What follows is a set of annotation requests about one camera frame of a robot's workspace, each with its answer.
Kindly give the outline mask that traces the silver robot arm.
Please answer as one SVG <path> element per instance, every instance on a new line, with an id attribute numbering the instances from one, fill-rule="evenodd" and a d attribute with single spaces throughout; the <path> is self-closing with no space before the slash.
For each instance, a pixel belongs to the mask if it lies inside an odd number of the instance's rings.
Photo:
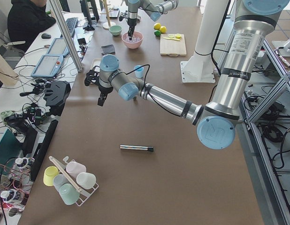
<path id="1" fill-rule="evenodd" d="M 153 5 L 150 0 L 126 0 L 128 6 L 128 36 L 132 38 L 137 25 L 138 10 L 157 21 L 161 15 L 178 7 L 178 0 L 164 0 Z M 224 67 L 221 69 L 213 99 L 206 105 L 196 105 L 151 83 L 146 82 L 146 74 L 130 77 L 119 69 L 119 60 L 112 54 L 103 56 L 99 66 L 94 66 L 84 80 L 98 86 L 98 105 L 103 106 L 107 95 L 116 90 L 120 97 L 128 101 L 137 97 L 154 102 L 162 109 L 177 117 L 186 118 L 197 125 L 197 135 L 206 147 L 219 150 L 232 144 L 235 139 L 235 125 L 239 120 L 237 111 L 245 87 L 250 80 L 257 56 L 266 35 L 273 32 L 281 11 L 290 0 L 237 0 L 234 29 L 236 31 Z M 230 0 L 207 0 L 194 55 L 183 61 L 181 72 L 185 78 L 201 81 L 206 66 L 212 66 L 212 53 L 227 15 Z"/>
<path id="2" fill-rule="evenodd" d="M 150 0 L 126 0 L 126 6 L 128 7 L 127 14 L 121 16 L 121 18 L 127 19 L 129 26 L 128 36 L 132 40 L 135 26 L 137 25 L 138 10 L 144 10 L 147 15 L 153 20 L 157 21 L 162 14 L 166 14 L 168 11 L 175 10 L 179 4 L 178 0 L 165 0 L 163 3 L 153 5 Z"/>

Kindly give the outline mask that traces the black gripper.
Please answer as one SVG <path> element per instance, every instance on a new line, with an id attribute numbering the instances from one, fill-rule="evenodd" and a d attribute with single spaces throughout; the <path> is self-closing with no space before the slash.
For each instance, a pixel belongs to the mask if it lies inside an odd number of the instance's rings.
<path id="1" fill-rule="evenodd" d="M 101 94 L 98 98 L 98 105 L 103 106 L 105 103 L 105 100 L 107 98 L 106 94 L 109 94 L 113 91 L 113 87 L 104 87 L 99 83 L 99 71 L 96 71 L 96 68 L 99 68 L 99 66 L 94 66 L 87 74 L 86 78 L 84 80 L 84 85 L 89 86 L 90 84 L 95 84 L 98 86 Z"/>
<path id="2" fill-rule="evenodd" d="M 133 38 L 134 27 L 137 25 L 137 22 L 141 20 L 141 17 L 137 13 L 132 13 L 129 11 L 121 12 L 119 16 L 119 21 L 121 22 L 123 19 L 127 20 L 127 24 L 129 25 L 128 37 L 129 39 Z"/>

